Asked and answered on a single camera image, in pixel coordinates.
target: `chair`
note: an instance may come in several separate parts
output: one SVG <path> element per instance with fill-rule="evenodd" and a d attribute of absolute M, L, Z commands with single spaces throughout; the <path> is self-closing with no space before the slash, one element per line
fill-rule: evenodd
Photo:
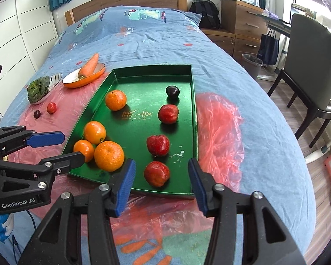
<path fill-rule="evenodd" d="M 300 14 L 292 16 L 286 64 L 268 96 L 281 79 L 294 91 L 287 107 L 297 96 L 307 107 L 306 117 L 295 133 L 297 139 L 314 119 L 325 119 L 309 145 L 312 148 L 331 120 L 331 33 L 318 21 Z"/>

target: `chair leg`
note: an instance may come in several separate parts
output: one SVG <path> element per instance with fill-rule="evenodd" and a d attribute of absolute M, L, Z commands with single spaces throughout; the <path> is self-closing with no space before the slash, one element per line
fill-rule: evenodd
<path fill-rule="evenodd" d="M 271 96 L 271 94 L 274 92 L 275 88 L 278 86 L 280 83 L 280 80 L 282 79 L 281 73 L 278 75 L 278 77 L 275 79 L 274 84 L 272 85 L 271 89 L 267 93 L 268 96 Z"/>
<path fill-rule="evenodd" d="M 297 97 L 297 94 L 294 93 L 293 96 L 292 96 L 292 98 L 290 99 L 290 102 L 287 105 L 287 108 L 290 108 L 290 106 L 292 105 L 292 103 L 294 102 L 294 100 L 295 100 L 296 97 Z"/>
<path fill-rule="evenodd" d="M 295 137 L 296 137 L 297 140 L 303 134 L 303 132 L 307 129 L 309 124 L 311 124 L 311 122 L 314 119 L 316 119 L 317 113 L 318 113 L 317 108 L 308 109 L 308 112 L 306 113 L 305 119 L 303 120 L 302 124 L 300 125 L 300 127 L 298 128 L 298 130 L 295 133 Z"/>
<path fill-rule="evenodd" d="M 319 132 L 316 134 L 316 136 L 314 137 L 313 141 L 309 144 L 309 147 L 312 148 L 314 146 L 314 144 L 318 141 L 318 139 L 320 138 L 320 136 L 322 135 L 322 133 L 324 132 L 325 128 L 327 127 L 327 125 L 329 124 L 331 119 L 325 119 L 324 123 L 322 124 L 322 126 L 320 127 Z"/>

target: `wooden headboard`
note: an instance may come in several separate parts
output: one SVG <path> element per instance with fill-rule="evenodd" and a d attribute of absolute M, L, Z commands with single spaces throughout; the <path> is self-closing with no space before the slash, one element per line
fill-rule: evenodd
<path fill-rule="evenodd" d="M 187 11 L 187 0 L 92 0 L 65 12 L 67 25 L 70 26 L 101 9 L 121 5 L 171 8 Z"/>

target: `pink plastic bag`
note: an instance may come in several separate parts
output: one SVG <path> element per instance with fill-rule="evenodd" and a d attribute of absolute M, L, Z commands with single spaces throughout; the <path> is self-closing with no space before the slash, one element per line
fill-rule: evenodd
<path fill-rule="evenodd" d="M 45 148 L 26 147 L 11 154 L 9 161 L 35 164 L 42 158 L 61 154 L 74 125 L 106 75 L 92 84 L 74 90 L 66 89 L 60 83 L 44 103 L 30 105 L 22 114 L 19 124 L 37 132 L 60 130 L 66 136 L 65 142 Z M 54 115 L 46 112 L 47 104 L 51 101 L 58 108 Z M 244 158 L 238 109 L 224 97 L 213 93 L 197 94 L 196 105 L 199 163 L 204 171 L 214 176 L 216 182 L 238 191 L 241 180 L 239 165 Z M 42 113 L 39 122 L 33 117 L 35 110 Z M 32 212 L 43 218 L 62 192 L 69 191 L 73 195 L 79 195 L 92 191 L 96 186 L 96 183 L 83 179 L 58 176 L 53 184 L 52 203 Z M 112 219 L 114 238 L 133 240 L 199 232 L 210 229 L 212 224 L 213 221 L 203 217 L 198 210 L 195 200 L 161 199 L 134 194 L 130 196 L 121 217 Z M 82 219 L 81 230 L 82 234 L 87 234 L 86 217 Z"/>

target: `wooden drawer cabinet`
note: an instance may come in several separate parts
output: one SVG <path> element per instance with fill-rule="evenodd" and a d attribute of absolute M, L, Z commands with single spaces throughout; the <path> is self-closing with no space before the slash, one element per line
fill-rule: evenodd
<path fill-rule="evenodd" d="M 260 41 L 250 41 L 243 39 L 235 39 L 234 51 L 257 54 L 260 48 Z"/>
<path fill-rule="evenodd" d="M 249 54 L 249 53 L 241 52 L 241 51 L 233 51 L 233 59 L 235 59 L 238 63 L 240 63 L 242 54 Z"/>
<path fill-rule="evenodd" d="M 240 62 L 242 54 L 256 56 L 260 48 L 260 40 L 255 38 L 229 33 L 222 29 L 201 29 L 201 31 L 217 46 L 233 56 L 237 62 Z"/>
<path fill-rule="evenodd" d="M 256 16 L 262 12 L 261 8 L 242 1 L 222 0 L 221 28 L 260 40 L 262 34 L 267 34 L 266 22 Z"/>
<path fill-rule="evenodd" d="M 235 38 L 206 35 L 212 42 L 214 42 L 221 49 L 225 50 L 229 55 L 233 55 Z"/>

